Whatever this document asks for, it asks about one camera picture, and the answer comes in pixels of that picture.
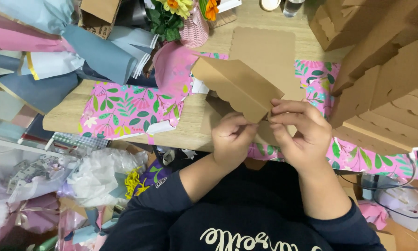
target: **wooden table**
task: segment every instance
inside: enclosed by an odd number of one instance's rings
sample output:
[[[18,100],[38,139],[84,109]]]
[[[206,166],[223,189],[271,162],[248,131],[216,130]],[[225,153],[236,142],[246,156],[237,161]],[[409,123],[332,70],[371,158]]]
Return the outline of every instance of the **wooden table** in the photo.
[[[286,18],[280,8],[266,12],[259,6],[258,0],[243,0],[235,9],[238,19],[227,25],[211,30],[210,38],[197,51],[229,53],[232,31],[237,26],[256,27],[269,30],[284,30],[296,35],[296,59],[340,62],[350,48],[325,53],[308,26],[308,16],[316,6],[306,4],[293,18]],[[44,118],[44,129],[50,131],[78,133],[78,123],[84,106],[89,98],[94,81],[83,81],[56,108]],[[188,96],[176,130],[154,135],[156,145],[165,145],[191,150],[213,151],[211,137],[201,134],[200,125],[205,107],[205,95]],[[147,143],[147,136],[124,139],[131,142]]]

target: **pink woven basket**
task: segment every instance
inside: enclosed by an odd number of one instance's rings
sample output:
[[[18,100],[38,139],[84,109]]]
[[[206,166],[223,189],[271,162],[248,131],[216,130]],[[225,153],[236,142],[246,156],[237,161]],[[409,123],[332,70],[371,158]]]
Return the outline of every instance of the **pink woven basket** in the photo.
[[[184,20],[180,30],[181,43],[185,47],[195,48],[206,43],[209,38],[209,26],[199,10]]]

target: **person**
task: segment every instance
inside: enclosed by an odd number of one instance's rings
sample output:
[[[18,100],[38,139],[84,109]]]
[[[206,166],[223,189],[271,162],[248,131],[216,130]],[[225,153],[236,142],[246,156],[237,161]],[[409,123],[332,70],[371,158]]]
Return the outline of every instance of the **person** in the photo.
[[[286,163],[246,169],[258,125],[230,113],[212,130],[214,152],[134,196],[100,250],[385,250],[326,160],[329,123],[308,102],[272,104]]]

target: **sweatshirt sleeve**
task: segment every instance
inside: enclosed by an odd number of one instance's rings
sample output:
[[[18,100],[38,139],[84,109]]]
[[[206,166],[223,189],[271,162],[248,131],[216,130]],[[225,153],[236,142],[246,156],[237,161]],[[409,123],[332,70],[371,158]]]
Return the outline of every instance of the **sweatshirt sleeve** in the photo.
[[[385,251],[376,232],[367,225],[353,199],[351,201],[352,207],[344,216],[333,220],[308,217],[310,224],[334,250]]]
[[[168,250],[167,231],[191,206],[179,172],[174,172],[132,197],[100,251]]]

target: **navy sweatshirt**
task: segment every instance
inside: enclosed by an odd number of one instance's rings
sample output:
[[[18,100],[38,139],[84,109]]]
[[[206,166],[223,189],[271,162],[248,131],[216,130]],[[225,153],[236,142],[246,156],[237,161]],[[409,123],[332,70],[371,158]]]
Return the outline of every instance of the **navy sweatshirt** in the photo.
[[[355,203],[317,220],[265,188],[222,180],[192,204],[179,172],[128,203],[101,251],[384,251]]]

